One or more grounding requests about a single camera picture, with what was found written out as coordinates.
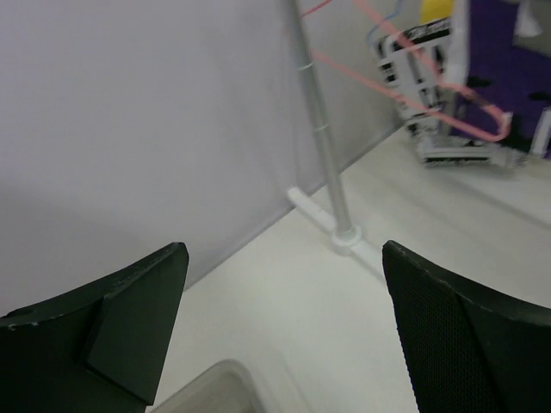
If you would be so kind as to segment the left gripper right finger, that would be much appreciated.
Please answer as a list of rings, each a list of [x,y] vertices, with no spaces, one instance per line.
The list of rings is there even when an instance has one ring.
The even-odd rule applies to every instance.
[[[387,290],[421,412],[548,412],[550,310],[382,247]]]

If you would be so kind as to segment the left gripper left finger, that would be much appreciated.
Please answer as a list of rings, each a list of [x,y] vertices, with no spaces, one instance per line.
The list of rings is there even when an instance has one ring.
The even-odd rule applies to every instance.
[[[153,405],[189,267],[184,243],[1,318],[3,412]]]

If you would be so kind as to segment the purple patterned garment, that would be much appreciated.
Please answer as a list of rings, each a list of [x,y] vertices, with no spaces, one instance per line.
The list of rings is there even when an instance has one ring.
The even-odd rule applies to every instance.
[[[500,145],[550,158],[550,3],[457,1],[448,80],[510,114]]]

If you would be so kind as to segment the pink wire hanger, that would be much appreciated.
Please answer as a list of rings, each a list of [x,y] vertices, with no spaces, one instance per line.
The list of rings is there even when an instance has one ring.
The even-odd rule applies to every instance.
[[[499,142],[506,138],[511,129],[511,115],[501,108],[484,100],[464,82],[456,83],[459,77],[458,65],[446,60],[442,65],[426,45],[432,41],[432,35],[454,32],[452,14],[450,17],[415,27],[410,34],[400,32],[388,17],[382,16],[366,1],[355,1],[354,5],[369,17],[378,28],[387,33],[382,50],[388,55],[381,59],[392,67],[383,74],[392,79],[385,85],[371,81],[361,73],[341,65],[322,52],[312,49],[313,59],[323,62],[342,72],[357,82],[394,99],[401,108],[410,114],[434,117],[437,120],[458,129],[465,134],[486,142]],[[463,120],[443,112],[443,92],[450,91],[474,103],[496,124],[496,132],[489,133]]]

